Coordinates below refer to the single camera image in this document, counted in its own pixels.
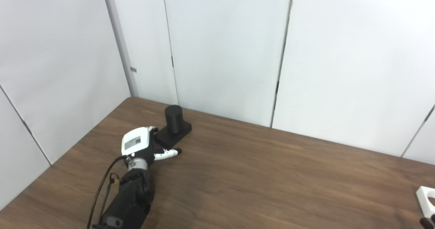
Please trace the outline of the robot right hand white black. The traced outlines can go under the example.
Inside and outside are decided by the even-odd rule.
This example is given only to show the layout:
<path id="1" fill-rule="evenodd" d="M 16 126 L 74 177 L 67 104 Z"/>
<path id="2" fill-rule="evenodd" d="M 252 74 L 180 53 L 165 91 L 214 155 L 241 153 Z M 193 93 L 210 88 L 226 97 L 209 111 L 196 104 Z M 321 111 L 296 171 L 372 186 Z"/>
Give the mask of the robot right hand white black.
<path id="1" fill-rule="evenodd" d="M 419 223 L 423 229 L 435 229 L 435 214 L 432 214 L 430 218 L 420 218 Z"/>

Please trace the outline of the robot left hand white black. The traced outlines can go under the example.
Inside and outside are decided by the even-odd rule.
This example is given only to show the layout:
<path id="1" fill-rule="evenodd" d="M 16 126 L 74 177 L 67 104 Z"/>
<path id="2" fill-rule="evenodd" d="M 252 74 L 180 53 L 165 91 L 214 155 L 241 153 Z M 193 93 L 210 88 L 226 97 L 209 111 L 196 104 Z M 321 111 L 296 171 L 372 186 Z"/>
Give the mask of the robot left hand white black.
<path id="1" fill-rule="evenodd" d="M 154 161 L 172 158 L 182 153 L 180 148 L 157 147 L 154 139 L 157 132 L 158 128 L 155 126 L 139 127 L 123 136 L 121 154 L 126 156 L 124 163 L 129 171 L 148 170 Z"/>

